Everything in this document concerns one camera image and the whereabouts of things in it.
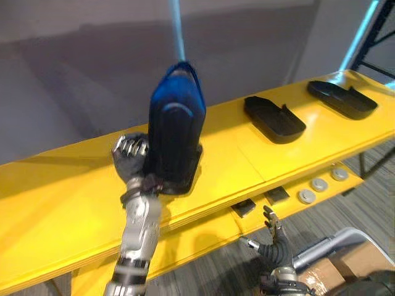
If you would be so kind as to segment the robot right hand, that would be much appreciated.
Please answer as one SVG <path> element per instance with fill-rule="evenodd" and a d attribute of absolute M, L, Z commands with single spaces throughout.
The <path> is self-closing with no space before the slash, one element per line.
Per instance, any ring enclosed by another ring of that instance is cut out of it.
<path fill-rule="evenodd" d="M 272 235 L 272 244 L 263 244 L 246 236 L 241 236 L 240 241 L 250 249 L 256 250 L 273 269 L 284 266 L 293 268 L 292 250 L 281 221 L 270 207 L 264 205 L 263 209 L 263 215 L 267 219 L 265 225 Z"/>

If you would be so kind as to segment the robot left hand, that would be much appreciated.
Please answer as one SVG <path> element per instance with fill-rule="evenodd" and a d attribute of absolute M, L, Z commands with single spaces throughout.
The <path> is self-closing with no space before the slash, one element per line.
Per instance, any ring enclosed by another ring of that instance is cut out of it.
<path fill-rule="evenodd" d="M 162 184 L 154 173 L 146 171 L 149 141 L 145 133 L 121 135 L 112 149 L 115 170 L 127 191 L 158 194 Z"/>

